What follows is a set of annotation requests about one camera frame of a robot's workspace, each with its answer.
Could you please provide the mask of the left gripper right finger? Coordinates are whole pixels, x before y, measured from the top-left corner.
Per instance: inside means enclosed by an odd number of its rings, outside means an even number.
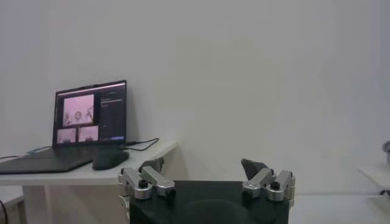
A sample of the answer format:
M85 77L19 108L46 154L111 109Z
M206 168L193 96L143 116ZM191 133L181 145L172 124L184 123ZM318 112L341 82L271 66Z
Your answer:
M291 171L277 173L265 163L249 159L242 159L241 165L247 177L247 181L242 183L242 195L246 200L254 200L264 194L269 201L286 200L289 207L294 206L296 178Z

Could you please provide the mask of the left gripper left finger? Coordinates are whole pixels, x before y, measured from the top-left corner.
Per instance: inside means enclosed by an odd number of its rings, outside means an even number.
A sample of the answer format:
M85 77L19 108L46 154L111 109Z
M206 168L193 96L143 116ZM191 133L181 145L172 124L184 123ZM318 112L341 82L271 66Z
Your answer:
M147 161L145 166L138 170L131 167L121 169L118 175L119 199L122 205L129 210L130 199L136 201L150 200L154 195L167 200L176 196L176 184L173 180L164 177L156 168L161 168L159 159Z

